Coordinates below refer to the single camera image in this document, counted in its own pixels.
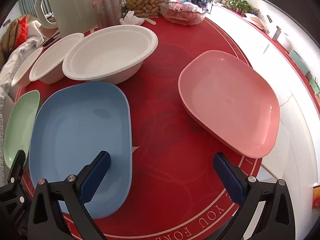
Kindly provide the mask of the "brown knotted cushion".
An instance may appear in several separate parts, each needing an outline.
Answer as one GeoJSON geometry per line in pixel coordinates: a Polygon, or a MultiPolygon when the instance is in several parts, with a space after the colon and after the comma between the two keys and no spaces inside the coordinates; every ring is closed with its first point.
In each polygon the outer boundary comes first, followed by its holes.
{"type": "Polygon", "coordinates": [[[5,65],[7,62],[10,54],[14,50],[15,40],[16,40],[16,28],[18,25],[19,18],[14,19],[10,24],[5,32],[5,34],[1,38],[0,43],[0,64],[1,67],[5,65]]]}

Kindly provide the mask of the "black remote control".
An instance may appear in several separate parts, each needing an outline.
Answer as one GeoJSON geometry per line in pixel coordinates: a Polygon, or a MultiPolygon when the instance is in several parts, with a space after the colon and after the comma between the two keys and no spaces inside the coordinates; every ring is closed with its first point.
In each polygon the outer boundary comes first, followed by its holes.
{"type": "Polygon", "coordinates": [[[57,31],[52,37],[50,37],[45,42],[43,42],[42,46],[46,47],[46,46],[50,45],[51,43],[53,43],[55,40],[57,40],[59,38],[60,38],[60,32],[57,31]]]}

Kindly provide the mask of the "glass bowl with tomatoes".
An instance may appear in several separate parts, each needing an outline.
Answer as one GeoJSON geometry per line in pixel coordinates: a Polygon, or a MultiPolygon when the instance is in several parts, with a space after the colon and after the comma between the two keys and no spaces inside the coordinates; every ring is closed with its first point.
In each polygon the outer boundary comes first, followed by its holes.
{"type": "Polygon", "coordinates": [[[167,21],[180,25],[198,25],[206,16],[204,9],[191,2],[164,2],[160,12],[167,21]]]}

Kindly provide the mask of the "blue plastic plate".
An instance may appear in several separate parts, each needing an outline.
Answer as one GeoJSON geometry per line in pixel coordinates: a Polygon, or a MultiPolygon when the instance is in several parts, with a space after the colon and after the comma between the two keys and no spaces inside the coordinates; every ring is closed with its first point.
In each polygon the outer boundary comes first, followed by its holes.
{"type": "Polygon", "coordinates": [[[130,108],[125,94],[107,82],[86,82],[61,89],[40,108],[29,147],[33,184],[62,181],[90,164],[101,152],[111,166],[85,205],[94,219],[115,213],[132,180],[130,108]]]}

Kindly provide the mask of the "pale green electric kettle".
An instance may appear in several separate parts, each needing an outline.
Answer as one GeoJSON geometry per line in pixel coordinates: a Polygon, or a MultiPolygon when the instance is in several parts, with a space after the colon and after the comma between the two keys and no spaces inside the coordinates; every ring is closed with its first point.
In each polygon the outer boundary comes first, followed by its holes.
{"type": "Polygon", "coordinates": [[[61,37],[85,33],[97,26],[91,0],[49,0],[55,22],[46,19],[43,0],[36,0],[35,11],[40,23],[49,29],[57,28],[61,37]]]}

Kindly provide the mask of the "pink steel thermos bottle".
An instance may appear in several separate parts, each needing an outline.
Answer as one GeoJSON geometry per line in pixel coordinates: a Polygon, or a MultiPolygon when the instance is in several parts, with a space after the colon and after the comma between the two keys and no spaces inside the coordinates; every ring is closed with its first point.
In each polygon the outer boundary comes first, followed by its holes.
{"type": "Polygon", "coordinates": [[[120,25],[120,0],[91,0],[99,29],[120,25]]]}

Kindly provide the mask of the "round red table mat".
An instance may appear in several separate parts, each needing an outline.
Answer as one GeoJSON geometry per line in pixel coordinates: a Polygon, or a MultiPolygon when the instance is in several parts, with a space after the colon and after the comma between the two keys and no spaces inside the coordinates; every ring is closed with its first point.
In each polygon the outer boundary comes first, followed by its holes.
{"type": "Polygon", "coordinates": [[[150,29],[158,36],[157,49],[119,85],[131,110],[131,188],[124,204],[97,224],[108,239],[204,239],[237,209],[213,169],[213,155],[223,152],[252,175],[261,162],[233,152],[187,113],[178,77],[208,50],[247,59],[208,19],[183,26],[159,17],[150,29]]]}

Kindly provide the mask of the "red long counter runner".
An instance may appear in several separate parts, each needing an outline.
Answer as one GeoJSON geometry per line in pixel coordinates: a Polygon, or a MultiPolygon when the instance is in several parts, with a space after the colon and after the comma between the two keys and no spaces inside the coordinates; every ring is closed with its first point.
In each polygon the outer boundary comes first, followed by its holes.
{"type": "Polygon", "coordinates": [[[292,45],[287,35],[281,33],[273,40],[257,26],[256,16],[242,17],[220,5],[212,9],[217,23],[239,45],[249,62],[273,88],[278,100],[294,96],[296,100],[312,99],[314,92],[302,70],[290,57],[292,45]]]}

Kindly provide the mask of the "potted green plant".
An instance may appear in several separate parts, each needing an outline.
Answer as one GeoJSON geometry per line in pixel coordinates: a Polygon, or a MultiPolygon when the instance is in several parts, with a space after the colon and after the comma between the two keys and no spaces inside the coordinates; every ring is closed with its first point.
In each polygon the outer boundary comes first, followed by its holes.
{"type": "Polygon", "coordinates": [[[226,0],[226,7],[240,15],[253,12],[252,6],[246,0],[226,0]]]}

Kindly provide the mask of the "small white paper bowl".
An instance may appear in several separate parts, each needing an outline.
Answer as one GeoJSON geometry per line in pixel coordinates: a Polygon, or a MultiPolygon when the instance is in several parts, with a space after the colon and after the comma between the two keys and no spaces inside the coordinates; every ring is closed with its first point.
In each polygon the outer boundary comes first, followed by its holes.
{"type": "Polygon", "coordinates": [[[36,60],[39,58],[43,51],[43,47],[37,48],[35,51],[33,51],[19,66],[16,74],[14,75],[11,86],[15,87],[27,87],[31,81],[29,79],[30,71],[36,62],[36,60]]]}

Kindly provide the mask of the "medium white paper bowl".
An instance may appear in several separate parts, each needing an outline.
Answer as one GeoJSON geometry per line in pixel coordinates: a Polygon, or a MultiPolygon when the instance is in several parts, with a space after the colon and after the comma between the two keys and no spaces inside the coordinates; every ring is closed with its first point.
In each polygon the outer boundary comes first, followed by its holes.
{"type": "Polygon", "coordinates": [[[84,34],[73,33],[51,45],[34,63],[29,80],[40,80],[48,85],[60,81],[65,76],[62,71],[65,57],[83,38],[84,34]]]}

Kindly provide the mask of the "large white paper bowl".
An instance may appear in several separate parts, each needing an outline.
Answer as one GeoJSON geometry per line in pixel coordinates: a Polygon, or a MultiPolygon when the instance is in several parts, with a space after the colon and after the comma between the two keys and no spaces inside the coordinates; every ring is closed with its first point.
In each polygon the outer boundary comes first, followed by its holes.
{"type": "Polygon", "coordinates": [[[72,80],[116,85],[135,75],[157,46],[157,35],[146,27],[108,27],[74,46],[63,61],[62,71],[72,80]]]}

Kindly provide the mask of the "red embroidered cushion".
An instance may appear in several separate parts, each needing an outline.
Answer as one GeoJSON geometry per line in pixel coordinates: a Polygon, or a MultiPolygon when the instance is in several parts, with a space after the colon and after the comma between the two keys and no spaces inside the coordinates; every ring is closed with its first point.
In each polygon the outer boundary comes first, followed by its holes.
{"type": "Polygon", "coordinates": [[[18,19],[16,34],[15,34],[14,49],[19,47],[27,39],[27,31],[28,31],[27,17],[28,17],[27,15],[24,15],[22,18],[18,19]]]}

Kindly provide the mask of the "green plastic plate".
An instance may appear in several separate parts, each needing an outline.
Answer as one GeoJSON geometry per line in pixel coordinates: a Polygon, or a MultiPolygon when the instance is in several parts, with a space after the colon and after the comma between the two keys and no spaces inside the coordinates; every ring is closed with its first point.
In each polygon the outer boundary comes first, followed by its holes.
{"type": "Polygon", "coordinates": [[[16,154],[23,150],[28,155],[31,135],[41,104],[38,90],[23,94],[14,104],[4,135],[4,161],[11,167],[16,154]]]}

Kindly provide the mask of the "pink plastic plate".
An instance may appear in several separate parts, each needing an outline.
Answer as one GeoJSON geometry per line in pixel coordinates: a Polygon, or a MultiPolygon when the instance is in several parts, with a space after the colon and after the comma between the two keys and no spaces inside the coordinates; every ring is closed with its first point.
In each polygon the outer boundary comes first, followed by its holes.
{"type": "Polygon", "coordinates": [[[202,53],[178,78],[183,105],[202,127],[235,152],[267,156],[277,139],[280,107],[267,81],[237,57],[202,53]]]}

